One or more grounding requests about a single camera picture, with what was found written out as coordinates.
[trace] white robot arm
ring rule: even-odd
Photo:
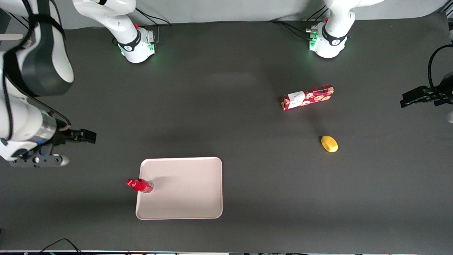
[[[0,156],[19,167],[56,167],[68,158],[52,154],[54,146],[66,142],[91,142],[96,133],[71,130],[70,122],[54,118],[28,103],[36,97],[66,93],[74,80],[53,0],[0,0],[0,7],[26,16],[30,29],[21,43],[0,52]],[[31,34],[35,42],[24,48]]]
[[[135,10],[135,0],[72,0],[72,3],[81,15],[110,30],[128,61],[140,63],[154,54],[153,31],[134,26],[126,16]]]
[[[330,16],[327,22],[320,22],[310,29],[312,38],[309,50],[323,58],[333,58],[344,49],[347,40],[347,33],[356,20],[352,8],[375,5],[384,0],[324,0],[327,8],[330,9]]]

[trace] white wall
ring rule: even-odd
[[[64,29],[100,26],[77,13],[71,0],[55,0]],[[447,0],[385,0],[356,8],[358,20],[402,19],[428,15]],[[150,15],[167,18],[172,23],[213,21],[263,21],[289,16],[306,19],[323,6],[321,0],[137,0],[137,7]],[[151,24],[138,12],[129,15],[142,24]]]

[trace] red box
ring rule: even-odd
[[[304,91],[299,91],[283,96],[282,108],[284,111],[312,103],[329,100],[335,92],[332,84],[316,87]]]

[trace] white tray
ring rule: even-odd
[[[141,220],[215,219],[222,214],[218,157],[146,159],[140,178],[154,184],[151,193],[138,192],[135,215]]]

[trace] yellow object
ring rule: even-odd
[[[333,137],[323,136],[321,138],[321,144],[328,152],[336,152],[338,150],[338,143]]]

